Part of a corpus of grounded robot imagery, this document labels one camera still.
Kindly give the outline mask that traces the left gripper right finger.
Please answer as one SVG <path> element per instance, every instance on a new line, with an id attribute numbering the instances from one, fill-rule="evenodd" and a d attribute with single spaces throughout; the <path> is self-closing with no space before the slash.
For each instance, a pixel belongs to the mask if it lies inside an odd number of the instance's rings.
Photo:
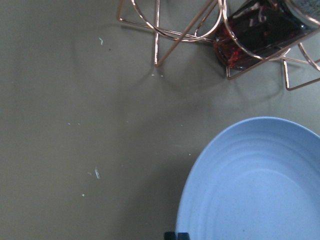
<path id="1" fill-rule="evenodd" d="M 177 240 L 190 240 L 190 235 L 188 232 L 178 232 Z"/>

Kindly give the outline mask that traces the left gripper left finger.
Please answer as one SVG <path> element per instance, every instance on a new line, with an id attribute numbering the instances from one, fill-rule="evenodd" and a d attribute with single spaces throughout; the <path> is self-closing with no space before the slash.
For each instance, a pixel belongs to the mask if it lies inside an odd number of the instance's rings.
<path id="1" fill-rule="evenodd" d="M 165 232 L 164 240 L 176 240 L 176 233 L 174 231 Z"/>

